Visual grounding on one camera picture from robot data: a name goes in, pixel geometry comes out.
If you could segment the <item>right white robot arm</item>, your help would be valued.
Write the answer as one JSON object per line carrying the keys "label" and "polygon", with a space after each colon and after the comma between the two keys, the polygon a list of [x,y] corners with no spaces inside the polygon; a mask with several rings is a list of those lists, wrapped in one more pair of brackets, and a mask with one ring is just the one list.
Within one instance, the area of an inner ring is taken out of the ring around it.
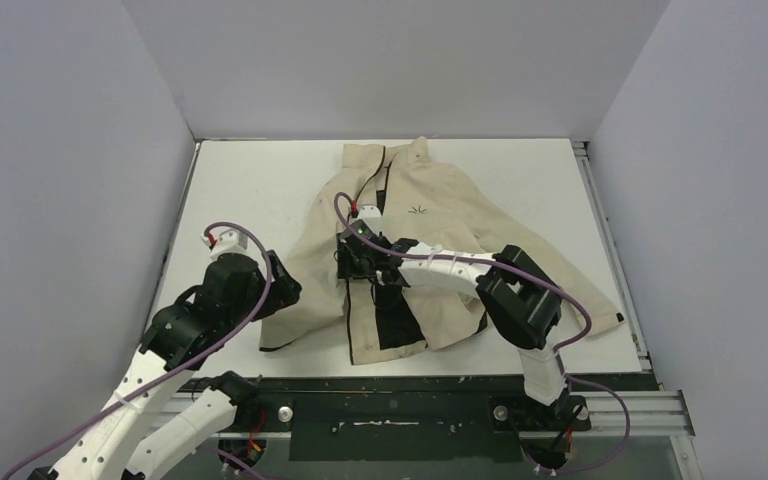
{"label": "right white robot arm", "polygon": [[337,242],[340,278],[386,287],[437,287],[478,299],[497,332],[519,351],[528,419],[549,428],[564,417],[568,387],[549,340],[562,299],[558,286],[521,248],[460,253],[410,238],[391,243],[362,220]]}

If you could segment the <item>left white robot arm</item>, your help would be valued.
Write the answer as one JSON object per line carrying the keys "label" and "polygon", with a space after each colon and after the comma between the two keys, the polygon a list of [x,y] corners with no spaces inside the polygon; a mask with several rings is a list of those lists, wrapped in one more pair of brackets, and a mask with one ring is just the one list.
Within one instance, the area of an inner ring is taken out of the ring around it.
{"label": "left white robot arm", "polygon": [[216,249],[203,280],[157,311],[119,386],[75,444],[32,479],[158,479],[212,434],[258,419],[254,385],[234,372],[155,432],[171,397],[242,325],[298,302],[301,285],[272,250],[257,261],[242,247]]}

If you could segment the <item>beige zip jacket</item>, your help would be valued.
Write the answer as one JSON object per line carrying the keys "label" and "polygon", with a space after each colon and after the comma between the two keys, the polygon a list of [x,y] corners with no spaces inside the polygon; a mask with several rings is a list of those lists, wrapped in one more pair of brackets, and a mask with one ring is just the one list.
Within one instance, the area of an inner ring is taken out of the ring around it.
{"label": "beige zip jacket", "polygon": [[345,145],[285,267],[300,298],[264,320],[264,351],[343,321],[355,365],[443,349],[488,326],[526,353],[553,354],[563,319],[581,337],[623,320],[547,240],[432,160],[422,138]]}

